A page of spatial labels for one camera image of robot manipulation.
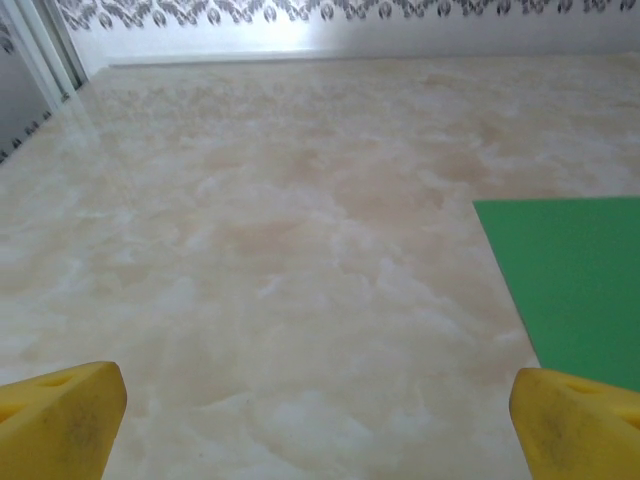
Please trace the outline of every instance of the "marble floor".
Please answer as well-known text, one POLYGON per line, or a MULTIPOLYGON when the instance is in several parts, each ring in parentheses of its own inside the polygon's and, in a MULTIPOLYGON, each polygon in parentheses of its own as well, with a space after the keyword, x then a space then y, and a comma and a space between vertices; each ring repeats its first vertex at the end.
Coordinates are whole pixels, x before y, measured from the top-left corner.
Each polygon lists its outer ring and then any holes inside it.
POLYGON ((529 474, 472 207, 640 193, 640 56, 103 71, 0 166, 0 382, 115 360, 105 479, 529 474))

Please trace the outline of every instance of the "green mat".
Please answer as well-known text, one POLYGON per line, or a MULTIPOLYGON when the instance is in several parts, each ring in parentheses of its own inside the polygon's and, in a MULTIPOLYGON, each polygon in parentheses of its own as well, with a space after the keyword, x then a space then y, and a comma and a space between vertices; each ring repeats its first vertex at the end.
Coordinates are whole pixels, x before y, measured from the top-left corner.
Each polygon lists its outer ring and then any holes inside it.
POLYGON ((540 364, 640 391, 640 198, 475 207, 540 364))

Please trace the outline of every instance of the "decorative wallpaper border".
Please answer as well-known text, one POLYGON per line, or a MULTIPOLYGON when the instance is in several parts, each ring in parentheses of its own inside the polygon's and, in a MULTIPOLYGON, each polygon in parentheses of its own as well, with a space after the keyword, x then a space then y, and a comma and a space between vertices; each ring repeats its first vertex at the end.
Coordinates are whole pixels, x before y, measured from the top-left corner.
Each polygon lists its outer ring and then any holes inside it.
POLYGON ((337 15, 347 20, 364 20, 369 15, 383 20, 392 15, 422 18, 429 9, 435 9, 439 17, 479 16, 488 11, 505 16, 512 9, 523 15, 549 10, 563 14, 577 8, 584 13, 602 13, 607 8, 625 12, 634 7, 636 0, 576 0, 580 6, 574 5, 574 0, 56 0, 56 3, 72 30, 90 30, 96 21, 110 30, 116 22, 126 28, 146 25, 161 28, 167 26, 168 19, 181 26, 200 23, 215 26, 228 20, 250 24, 258 15, 267 22, 307 21, 314 15, 325 21, 337 15))

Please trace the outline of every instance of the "wall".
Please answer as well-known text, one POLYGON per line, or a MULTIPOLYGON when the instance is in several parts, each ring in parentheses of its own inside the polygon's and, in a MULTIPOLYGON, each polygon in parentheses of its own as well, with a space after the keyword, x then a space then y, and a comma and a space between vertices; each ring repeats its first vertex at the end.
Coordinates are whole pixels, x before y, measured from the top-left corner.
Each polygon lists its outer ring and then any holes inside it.
POLYGON ((636 0, 49 0, 89 75, 189 60, 640 50, 636 0))
POLYGON ((49 107, 0 11, 0 162, 49 116, 49 107))

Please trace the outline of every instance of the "green paper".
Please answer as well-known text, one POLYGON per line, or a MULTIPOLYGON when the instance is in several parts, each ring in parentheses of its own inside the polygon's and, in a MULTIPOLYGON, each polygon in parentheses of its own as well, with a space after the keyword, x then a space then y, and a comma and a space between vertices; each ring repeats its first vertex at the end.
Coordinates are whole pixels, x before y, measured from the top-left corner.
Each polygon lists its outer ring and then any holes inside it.
POLYGON ((541 366, 640 391, 640 198, 475 208, 541 366))

